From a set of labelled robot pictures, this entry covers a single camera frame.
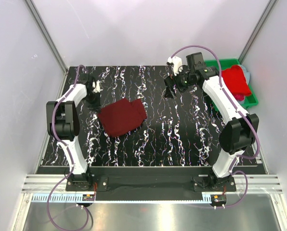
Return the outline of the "dark red t shirt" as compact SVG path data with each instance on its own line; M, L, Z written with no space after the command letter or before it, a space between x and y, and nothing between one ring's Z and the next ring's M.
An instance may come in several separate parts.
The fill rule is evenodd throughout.
M109 137L119 137L137 129L147 114L140 99L132 102L123 98L101 109L98 118Z

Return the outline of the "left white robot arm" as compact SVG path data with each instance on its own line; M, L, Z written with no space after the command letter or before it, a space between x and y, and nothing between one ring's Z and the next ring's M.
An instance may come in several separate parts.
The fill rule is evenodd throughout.
M100 81L92 74L80 75L82 80L72 84L60 98L46 103L47 132L63 149L70 167L69 184L87 191L93 186L88 163L79 144L80 122L77 106L85 101L88 108L100 112Z

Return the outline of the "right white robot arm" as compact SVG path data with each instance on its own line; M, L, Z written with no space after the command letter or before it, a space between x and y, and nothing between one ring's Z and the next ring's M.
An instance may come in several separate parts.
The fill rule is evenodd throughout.
M173 74L168 75L164 82L166 92L171 98L176 95L175 89L183 93L189 86L198 85L219 109L225 122L225 127L219 136L221 150L206 181L212 190L220 190L234 174L234 165L242 158L250 159L250 156L245 155L244 152L253 143L259 141L258 116L249 114L237 102L215 67L188 69L180 64L173 68Z

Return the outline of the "bright red t shirt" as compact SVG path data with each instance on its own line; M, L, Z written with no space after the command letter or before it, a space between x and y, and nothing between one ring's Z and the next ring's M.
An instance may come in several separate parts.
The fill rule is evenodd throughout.
M233 96L236 94L250 96L252 94L246 83L243 71L238 65L233 65L232 67L223 70L222 78Z

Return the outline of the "pink t shirt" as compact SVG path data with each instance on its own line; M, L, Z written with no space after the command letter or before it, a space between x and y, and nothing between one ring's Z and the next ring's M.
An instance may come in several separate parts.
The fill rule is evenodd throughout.
M241 94L234 95L234 98L239 102L243 102L245 100L245 96Z

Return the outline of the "light blue t shirt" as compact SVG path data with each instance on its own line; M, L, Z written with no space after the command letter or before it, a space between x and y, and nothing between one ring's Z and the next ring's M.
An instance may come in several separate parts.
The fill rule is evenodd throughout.
M247 84L249 84L249 82L250 82L250 72L248 72L247 71L247 69L243 66L243 65L238 65L241 69L242 69L242 71L243 71L243 74L244 74L244 77L245 77L245 79L246 79L246 83Z

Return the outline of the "green plastic bin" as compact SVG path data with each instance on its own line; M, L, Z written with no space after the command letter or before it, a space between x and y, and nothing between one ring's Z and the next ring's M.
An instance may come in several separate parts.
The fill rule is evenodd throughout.
M237 59L220 60L222 77L234 98L247 109L258 104L250 87L250 72Z

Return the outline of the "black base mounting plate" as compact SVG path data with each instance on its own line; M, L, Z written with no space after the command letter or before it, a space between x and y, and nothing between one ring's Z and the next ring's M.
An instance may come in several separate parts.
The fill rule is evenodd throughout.
M202 193L236 191L234 178L218 180L211 167L91 167L72 174L66 190L96 193L98 201L194 201Z

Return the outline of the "left aluminium frame post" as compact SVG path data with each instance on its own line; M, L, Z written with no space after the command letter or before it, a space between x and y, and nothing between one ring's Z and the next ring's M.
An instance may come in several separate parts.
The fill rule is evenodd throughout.
M32 0L24 0L24 3L26 4L30 14L32 15L37 27L39 28L45 42L47 43L50 51L52 52L52 55L54 56L57 64L59 65L60 69L62 70L63 74L65 75L68 71L68 67L65 64L62 56L60 55L52 37L49 34L49 31L38 11L36 8L36 5Z

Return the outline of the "aluminium frame post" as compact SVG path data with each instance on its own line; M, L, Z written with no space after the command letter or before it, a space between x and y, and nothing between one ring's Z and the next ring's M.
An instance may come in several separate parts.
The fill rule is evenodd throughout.
M45 42L47 43L50 51L52 52L52 55L54 56L57 64L59 65L60 69L62 70L63 74L65 75L68 71L68 67L65 64L62 56L60 55L52 37L49 34L49 31L38 11L36 8L36 5L32 0L24 0L24 3L26 4L30 14L32 15L37 27L39 28Z
M252 45L254 44L256 38L258 37L258 35L260 34L261 30L263 29L265 23L267 22L269 16L271 15L271 13L273 12L275 6L277 5L278 0L269 0L263 10L263 12L261 13L255 27L253 28L245 46L243 47L238 60L239 62L242 64L247 56L247 54L249 53Z

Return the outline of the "aluminium extrusion rail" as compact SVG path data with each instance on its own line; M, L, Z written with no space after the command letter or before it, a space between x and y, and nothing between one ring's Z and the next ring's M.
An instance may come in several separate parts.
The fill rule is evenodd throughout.
M62 175L27 175L22 192L37 193L49 192L61 179ZM127 186L164 186L165 184L192 182L192 177L187 176L101 176L97 187L112 188L114 184ZM234 175L230 181L241 193L248 186L248 193L282 193L282 188L276 175Z

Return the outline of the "right aluminium frame post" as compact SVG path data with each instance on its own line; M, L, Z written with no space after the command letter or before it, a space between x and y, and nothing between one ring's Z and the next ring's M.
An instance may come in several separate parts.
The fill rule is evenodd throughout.
M271 13L273 12L275 6L277 5L278 0L269 0L263 10L263 12L261 13L255 27L253 28L245 46L243 47L238 60L239 62L242 64L247 56L247 54L249 53L252 45L254 44L256 38L258 37L258 35L260 34L261 30L263 29L265 23L267 22L269 16L271 15Z

